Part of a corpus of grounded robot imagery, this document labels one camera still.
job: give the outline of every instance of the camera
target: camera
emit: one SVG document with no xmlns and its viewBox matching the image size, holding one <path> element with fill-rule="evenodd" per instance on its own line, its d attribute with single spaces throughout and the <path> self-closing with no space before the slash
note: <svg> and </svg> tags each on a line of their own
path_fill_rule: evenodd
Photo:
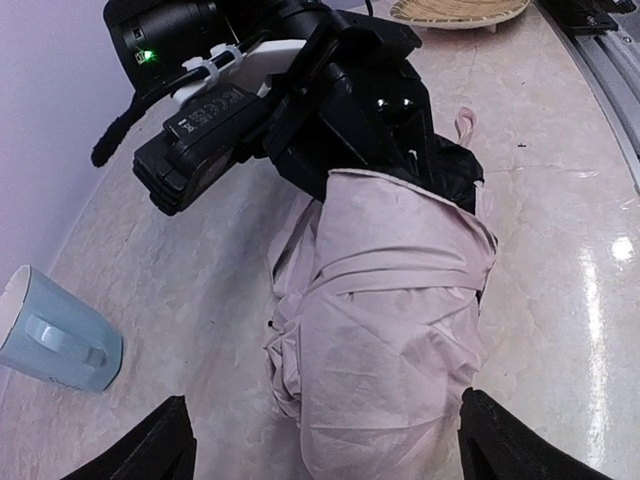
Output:
<svg viewBox="0 0 640 480">
<path fill-rule="evenodd" d="M 320 201 L 333 168 L 438 175 L 429 95 L 407 60 L 421 42 L 408 26 L 313 0 L 110 0 L 104 18 L 136 94 L 92 160 L 106 163 L 173 96 L 180 111 L 133 162 L 167 215 L 251 157 Z"/>
</svg>

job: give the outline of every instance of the black cloth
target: black cloth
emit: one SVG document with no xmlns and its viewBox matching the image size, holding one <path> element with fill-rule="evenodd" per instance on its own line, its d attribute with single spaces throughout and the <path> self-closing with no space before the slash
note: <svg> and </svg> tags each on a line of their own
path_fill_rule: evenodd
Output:
<svg viewBox="0 0 640 480">
<path fill-rule="evenodd" d="M 417 177 L 405 168 L 378 167 L 371 165 L 367 170 L 392 175 L 435 193 L 461 209 L 476 213 L 475 182 L 484 181 L 484 170 L 473 152 L 439 135 L 436 139 L 436 158 L 430 161 L 432 178 Z"/>
</svg>

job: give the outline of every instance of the marble countertop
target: marble countertop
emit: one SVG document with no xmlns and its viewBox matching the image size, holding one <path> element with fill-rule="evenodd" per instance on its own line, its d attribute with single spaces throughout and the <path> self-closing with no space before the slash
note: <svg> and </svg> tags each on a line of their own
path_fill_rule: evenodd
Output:
<svg viewBox="0 0 640 480">
<path fill-rule="evenodd" d="M 477 386 L 571 455 L 635 478 L 640 202 L 613 134 L 535 7 L 497 34 L 419 33 L 412 60 L 436 129 L 453 138 L 457 110 L 475 110 L 471 147 L 501 211 Z M 103 394 L 12 374 L 2 479 L 61 478 L 170 395 L 187 398 L 197 480 L 306 478 L 296 426 L 272 412 L 261 350 L 274 306 L 265 251 L 294 189 L 268 162 L 250 162 L 184 214 L 163 216 L 131 159 L 168 108 L 113 159 L 53 274 L 122 332 L 122 371 Z M 460 479 L 453 432 L 445 443 L 433 470 Z"/>
</svg>

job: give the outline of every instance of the crumpled fabric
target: crumpled fabric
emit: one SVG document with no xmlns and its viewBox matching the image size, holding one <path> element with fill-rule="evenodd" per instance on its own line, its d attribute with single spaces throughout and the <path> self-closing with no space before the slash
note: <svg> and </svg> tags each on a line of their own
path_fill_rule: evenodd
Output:
<svg viewBox="0 0 640 480">
<path fill-rule="evenodd" d="M 486 351 L 478 292 L 497 241 L 476 215 L 395 177 L 334 170 L 272 243 L 277 409 L 315 479 L 418 479 Z"/>
</svg>

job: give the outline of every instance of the blue mug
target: blue mug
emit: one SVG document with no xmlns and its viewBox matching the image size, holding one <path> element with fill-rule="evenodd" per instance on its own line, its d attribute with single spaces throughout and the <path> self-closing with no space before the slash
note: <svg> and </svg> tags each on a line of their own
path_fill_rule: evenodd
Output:
<svg viewBox="0 0 640 480">
<path fill-rule="evenodd" d="M 78 390 L 106 389 L 122 365 L 122 336 L 31 266 L 0 297 L 0 346 L 1 364 Z"/>
</svg>

